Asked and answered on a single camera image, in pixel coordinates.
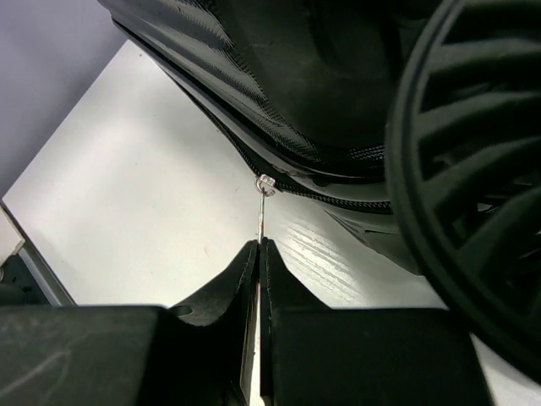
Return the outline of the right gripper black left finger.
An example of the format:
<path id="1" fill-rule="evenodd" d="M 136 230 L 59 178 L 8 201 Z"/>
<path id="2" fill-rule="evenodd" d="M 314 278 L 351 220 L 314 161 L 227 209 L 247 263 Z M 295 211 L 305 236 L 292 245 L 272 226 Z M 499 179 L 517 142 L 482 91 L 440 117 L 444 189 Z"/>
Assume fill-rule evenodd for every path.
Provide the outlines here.
<path id="1" fill-rule="evenodd" d="M 259 246 L 171 308 L 26 304 L 1 270 L 4 405 L 245 405 Z"/>

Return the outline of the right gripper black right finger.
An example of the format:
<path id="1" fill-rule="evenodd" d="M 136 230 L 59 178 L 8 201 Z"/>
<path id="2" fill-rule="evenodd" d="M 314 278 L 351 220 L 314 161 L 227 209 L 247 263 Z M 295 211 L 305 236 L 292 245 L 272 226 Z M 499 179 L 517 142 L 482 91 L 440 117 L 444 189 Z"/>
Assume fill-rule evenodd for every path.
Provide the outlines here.
<path id="1" fill-rule="evenodd" d="M 260 245 L 260 395 L 268 405 L 490 405 L 466 327 L 431 308 L 332 309 Z"/>

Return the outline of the silver zipper pull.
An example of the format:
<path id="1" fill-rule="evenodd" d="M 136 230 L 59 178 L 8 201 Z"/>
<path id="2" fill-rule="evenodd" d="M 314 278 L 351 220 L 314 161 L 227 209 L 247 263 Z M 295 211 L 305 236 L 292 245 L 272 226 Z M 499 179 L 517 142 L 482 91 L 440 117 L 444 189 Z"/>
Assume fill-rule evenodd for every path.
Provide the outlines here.
<path id="1" fill-rule="evenodd" d="M 267 174 L 261 174 L 254 183 L 255 189 L 260 194 L 259 220 L 258 220 L 258 244 L 262 243 L 265 233 L 265 201 L 276 193 L 276 180 Z"/>

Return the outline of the black hard-shell suitcase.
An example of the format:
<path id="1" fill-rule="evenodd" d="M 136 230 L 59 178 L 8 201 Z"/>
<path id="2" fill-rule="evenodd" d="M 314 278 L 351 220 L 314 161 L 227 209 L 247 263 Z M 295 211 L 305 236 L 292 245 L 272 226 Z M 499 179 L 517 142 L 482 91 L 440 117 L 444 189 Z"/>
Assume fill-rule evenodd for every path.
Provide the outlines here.
<path id="1" fill-rule="evenodd" d="M 105 1 L 250 169 L 540 378 L 537 1 Z"/>

